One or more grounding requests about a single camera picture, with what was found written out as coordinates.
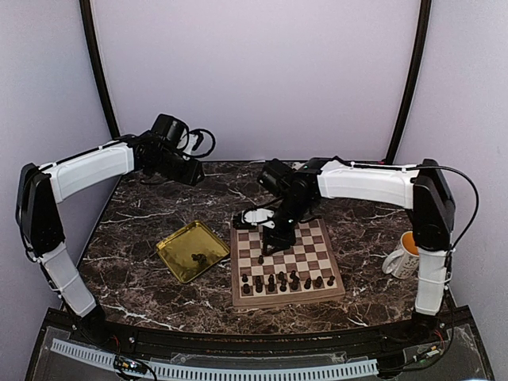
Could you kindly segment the gold metal tray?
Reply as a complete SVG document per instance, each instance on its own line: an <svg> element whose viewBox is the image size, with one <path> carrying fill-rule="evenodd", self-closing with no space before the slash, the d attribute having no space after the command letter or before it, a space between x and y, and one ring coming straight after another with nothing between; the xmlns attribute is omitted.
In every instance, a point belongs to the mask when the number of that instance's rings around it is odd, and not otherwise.
<svg viewBox="0 0 508 381"><path fill-rule="evenodd" d="M227 257L229 246L204 222L191 222L156 244L163 263L180 283L189 283ZM202 253L207 261L198 264L192 254Z"/></svg>

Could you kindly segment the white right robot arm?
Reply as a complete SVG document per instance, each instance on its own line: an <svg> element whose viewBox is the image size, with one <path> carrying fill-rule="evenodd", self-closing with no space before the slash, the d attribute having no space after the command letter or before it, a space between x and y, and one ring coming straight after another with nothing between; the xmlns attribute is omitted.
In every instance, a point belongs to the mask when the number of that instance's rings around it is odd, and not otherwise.
<svg viewBox="0 0 508 381"><path fill-rule="evenodd" d="M445 292L445 258L452 249L455 202L441 169L434 160L416 166L355 164L339 157L313 158L299 168L273 159L258 176L258 183L278 198L275 210L256 208L242 220L265 228L265 242L278 250L295 243L294 227L323 198L354 198L383 202L410 212L418 249L419 315L405 328L412 344L434 334L436 315Z"/></svg>

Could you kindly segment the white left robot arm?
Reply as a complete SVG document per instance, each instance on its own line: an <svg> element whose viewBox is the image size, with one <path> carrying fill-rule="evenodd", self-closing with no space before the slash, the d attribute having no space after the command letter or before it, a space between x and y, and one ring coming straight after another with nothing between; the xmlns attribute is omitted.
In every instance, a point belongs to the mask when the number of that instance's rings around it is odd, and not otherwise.
<svg viewBox="0 0 508 381"><path fill-rule="evenodd" d="M28 163L17 189L15 219L29 261L40 266L50 289L78 318L80 331L95 346L112 339L111 327L96 315L102 308L79 272L68 247L68 201L101 183L134 172L159 175L194 186L203 181L202 159L216 147L216 137L168 114L152 127L46 164Z"/></svg>

